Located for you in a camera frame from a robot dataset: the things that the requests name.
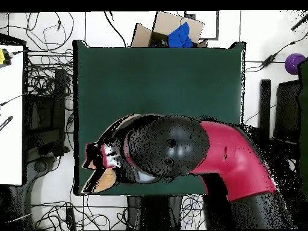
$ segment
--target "green backdrop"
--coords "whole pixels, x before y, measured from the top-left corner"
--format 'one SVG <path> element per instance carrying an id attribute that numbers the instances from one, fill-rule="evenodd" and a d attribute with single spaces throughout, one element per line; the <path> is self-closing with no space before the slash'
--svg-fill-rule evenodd
<path id="1" fill-rule="evenodd" d="M 79 165 L 75 174 L 79 175 L 79 193 L 91 175 L 80 167 L 85 145 L 123 116 L 180 114 L 240 122 L 244 43 L 231 49 L 163 49 L 88 48 L 77 41 L 74 51 L 78 62 Z M 171 183 L 120 183 L 100 194 L 204 193 L 200 177 L 183 176 Z"/>
<path id="2" fill-rule="evenodd" d="M 303 179 L 303 191 L 308 198 L 308 60 L 300 64 L 301 92 L 298 95 L 301 110 L 300 161 L 299 169 Z"/>

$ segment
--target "black cable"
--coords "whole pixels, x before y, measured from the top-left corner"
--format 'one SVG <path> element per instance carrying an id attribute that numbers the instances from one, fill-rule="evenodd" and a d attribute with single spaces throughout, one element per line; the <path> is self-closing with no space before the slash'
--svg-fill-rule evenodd
<path id="1" fill-rule="evenodd" d="M 82 196 L 82 230 L 84 230 L 84 196 Z"/>
<path id="2" fill-rule="evenodd" d="M 10 35 L 10 14 L 7 14 L 7 35 Z"/>
<path id="3" fill-rule="evenodd" d="M 21 94 L 21 95 L 19 95 L 19 96 L 16 96 L 16 97 L 10 99 L 9 101 L 0 103 L 0 106 L 6 105 L 7 103 L 11 102 L 12 100 L 14 100 L 14 99 L 16 99 L 16 98 L 18 98 L 18 97 L 26 96 L 27 94 L 31 94 L 32 92 L 38 92 L 38 91 L 41 91 L 41 88 L 37 88 L 36 90 L 32 90 L 32 91 L 26 92 L 26 93 L 24 93 L 24 94 Z"/>
<path id="4" fill-rule="evenodd" d="M 264 60 L 264 61 L 262 62 L 262 64 L 259 66 L 259 67 L 261 67 L 259 70 L 257 70 L 257 71 L 248 71 L 248 72 L 245 71 L 245 73 L 254 73 L 254 72 L 258 72 L 258 71 L 262 70 L 264 67 L 266 67 L 266 66 L 268 66 L 269 64 L 273 63 L 274 60 L 275 60 L 275 57 L 276 57 L 276 56 L 278 55 L 278 53 L 281 52 L 284 48 L 286 48 L 286 47 L 288 47 L 288 46 L 290 46 L 290 45 L 294 45 L 294 44 L 296 44 L 296 43 L 298 43 L 298 42 L 304 40 L 305 37 L 306 37 L 307 35 L 308 35 L 308 32 L 304 35 L 303 38 L 301 38 L 301 39 L 299 39 L 299 40 L 296 40 L 296 41 L 290 42 L 290 43 L 287 44 L 286 46 L 282 47 L 279 51 L 277 51 L 274 55 L 270 55 L 270 56 L 269 56 L 266 60 Z"/>
<path id="5" fill-rule="evenodd" d="M 108 19 L 108 16 L 106 14 L 106 12 L 104 11 L 105 17 L 107 19 L 107 21 L 109 22 L 109 24 L 112 26 L 112 28 L 114 29 L 115 32 L 117 32 L 117 34 L 121 37 L 121 39 L 123 40 L 124 46 L 126 47 L 126 43 L 124 41 L 124 38 L 122 37 L 122 35 L 116 30 L 116 28 L 113 26 L 113 24 L 110 22 L 110 20 Z"/>
<path id="6" fill-rule="evenodd" d="M 259 113 L 260 113 L 260 111 L 257 112 L 255 115 L 251 116 L 248 120 L 246 120 L 246 122 L 245 122 L 244 124 L 246 125 L 246 123 L 247 123 L 250 119 L 252 119 L 254 116 L 257 116 Z"/>
<path id="7" fill-rule="evenodd" d="M 59 167 L 59 165 L 60 165 L 60 162 L 61 162 L 61 157 L 60 157 L 60 159 L 59 159 L 58 166 L 57 166 L 55 169 L 51 170 L 51 171 L 55 171 L 55 170 L 57 170 L 57 169 L 58 169 L 58 167 Z"/>
<path id="8" fill-rule="evenodd" d="M 87 35 L 87 12 L 84 13 L 84 41 L 86 42 Z"/>

